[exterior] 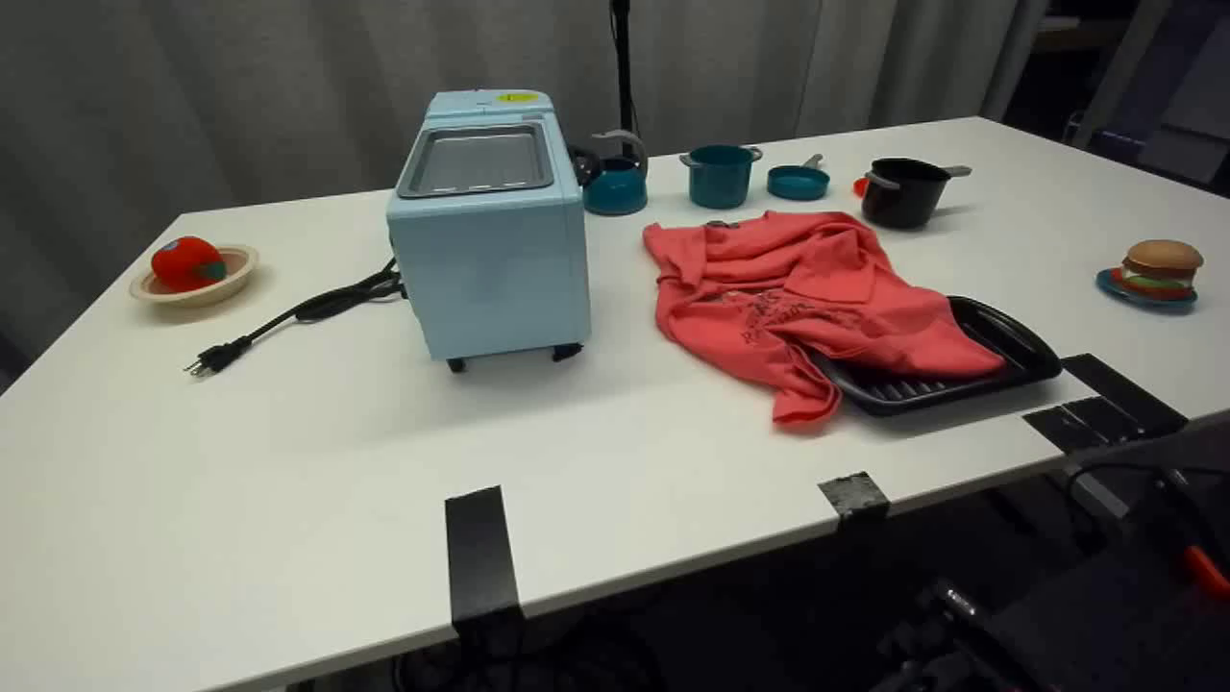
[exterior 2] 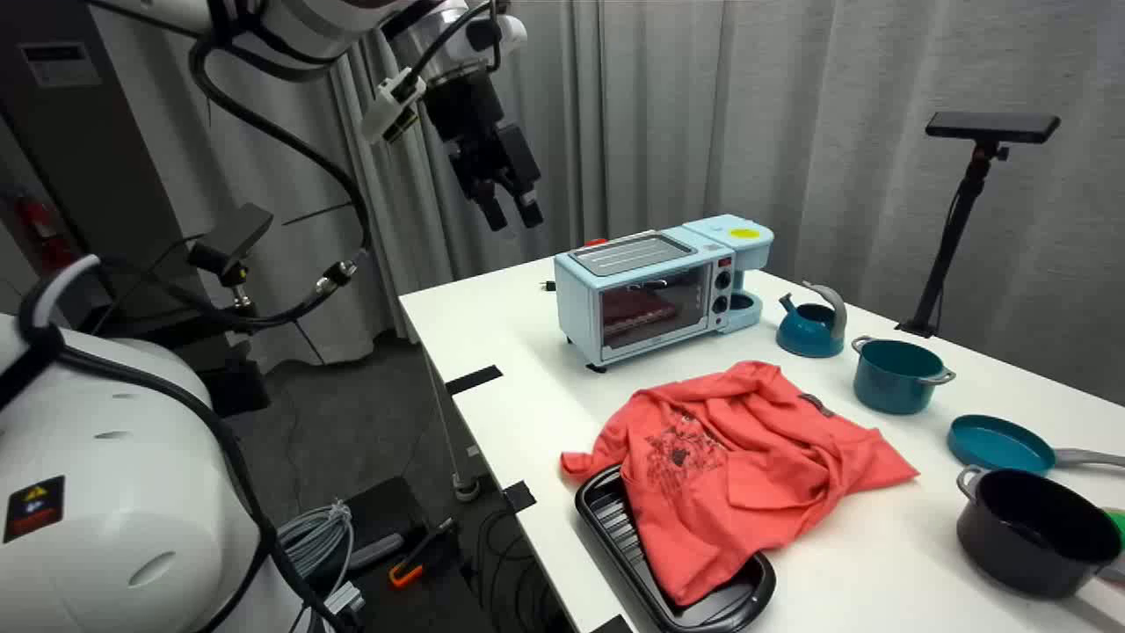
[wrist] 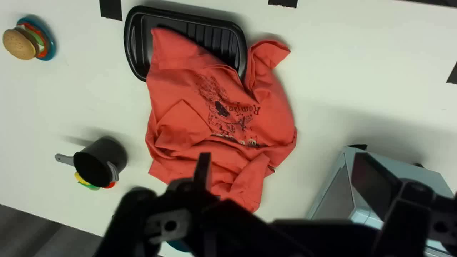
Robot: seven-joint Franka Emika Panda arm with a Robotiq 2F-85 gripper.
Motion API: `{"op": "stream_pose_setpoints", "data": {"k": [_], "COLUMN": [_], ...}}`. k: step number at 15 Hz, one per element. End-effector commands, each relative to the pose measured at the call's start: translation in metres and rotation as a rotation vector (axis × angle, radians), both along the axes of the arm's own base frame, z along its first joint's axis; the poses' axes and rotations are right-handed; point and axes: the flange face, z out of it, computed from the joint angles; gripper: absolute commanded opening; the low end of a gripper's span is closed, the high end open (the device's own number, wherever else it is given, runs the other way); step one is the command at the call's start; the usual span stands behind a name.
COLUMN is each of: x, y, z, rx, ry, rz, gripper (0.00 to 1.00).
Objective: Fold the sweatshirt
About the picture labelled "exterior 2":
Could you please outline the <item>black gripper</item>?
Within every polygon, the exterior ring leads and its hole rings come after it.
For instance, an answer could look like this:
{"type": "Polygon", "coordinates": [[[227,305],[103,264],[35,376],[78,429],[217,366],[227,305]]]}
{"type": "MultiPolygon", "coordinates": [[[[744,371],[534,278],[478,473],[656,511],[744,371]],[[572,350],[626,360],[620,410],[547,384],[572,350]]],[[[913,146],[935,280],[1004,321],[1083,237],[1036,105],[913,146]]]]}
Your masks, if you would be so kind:
{"type": "Polygon", "coordinates": [[[532,182],[532,146],[522,131],[501,116],[498,95],[486,72],[453,76],[424,95],[424,112],[450,151],[453,174],[473,196],[493,232],[507,227],[507,216],[490,189],[498,182],[522,220],[545,220],[532,182]]]}

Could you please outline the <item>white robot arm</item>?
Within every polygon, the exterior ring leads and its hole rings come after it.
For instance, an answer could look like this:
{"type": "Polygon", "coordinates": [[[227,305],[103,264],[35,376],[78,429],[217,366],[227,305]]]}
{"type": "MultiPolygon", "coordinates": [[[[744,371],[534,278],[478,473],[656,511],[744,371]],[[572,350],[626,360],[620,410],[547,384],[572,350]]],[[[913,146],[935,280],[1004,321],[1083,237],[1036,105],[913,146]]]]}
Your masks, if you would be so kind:
{"type": "MultiPolygon", "coordinates": [[[[391,71],[363,112],[368,144],[416,119],[453,139],[465,193],[539,220],[539,164],[490,72],[526,39],[507,0],[97,0],[193,39],[190,68],[234,54],[315,76],[363,36],[391,71]]],[[[2,317],[2,564],[11,633],[350,633],[348,595],[314,586],[262,517],[241,449],[199,376],[136,337],[57,321],[105,259],[84,254],[2,317]]]]}

